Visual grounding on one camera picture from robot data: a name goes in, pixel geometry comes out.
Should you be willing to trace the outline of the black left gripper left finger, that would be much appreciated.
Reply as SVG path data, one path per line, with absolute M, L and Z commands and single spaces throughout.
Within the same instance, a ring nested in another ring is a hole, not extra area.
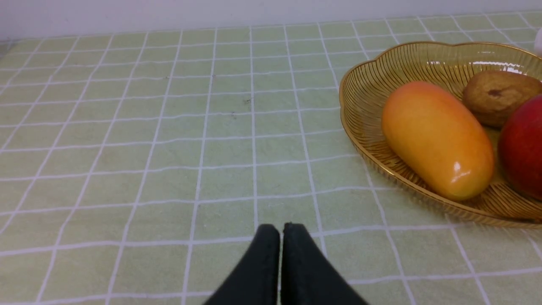
M 276 305 L 280 237 L 275 226 L 261 224 L 250 246 L 206 305 Z

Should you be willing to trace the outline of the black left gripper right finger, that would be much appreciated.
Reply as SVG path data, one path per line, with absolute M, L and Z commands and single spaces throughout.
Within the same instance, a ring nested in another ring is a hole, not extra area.
M 303 224 L 283 228 L 280 300 L 283 305 L 367 305 L 333 268 Z

